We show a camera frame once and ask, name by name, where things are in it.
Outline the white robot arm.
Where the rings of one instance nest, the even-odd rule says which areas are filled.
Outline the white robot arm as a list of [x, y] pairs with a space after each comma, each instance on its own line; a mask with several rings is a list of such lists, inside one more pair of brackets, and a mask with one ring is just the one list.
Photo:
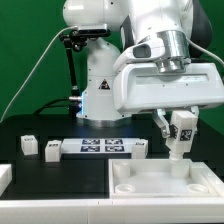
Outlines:
[[80, 120], [150, 113], [169, 137], [166, 113], [195, 119], [224, 103], [216, 66], [199, 59], [211, 37], [199, 0], [66, 0], [63, 18], [72, 48], [87, 53]]

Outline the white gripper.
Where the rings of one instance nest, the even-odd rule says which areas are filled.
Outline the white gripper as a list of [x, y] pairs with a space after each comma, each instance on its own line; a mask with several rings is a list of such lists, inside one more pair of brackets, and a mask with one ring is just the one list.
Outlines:
[[154, 110], [152, 117], [162, 137], [169, 138], [164, 109], [191, 107], [191, 123], [196, 124], [198, 107], [224, 103], [224, 84], [213, 63], [192, 63], [184, 73], [167, 74], [160, 73], [154, 63], [139, 63], [127, 65], [115, 77], [113, 94], [115, 108], [121, 114]]

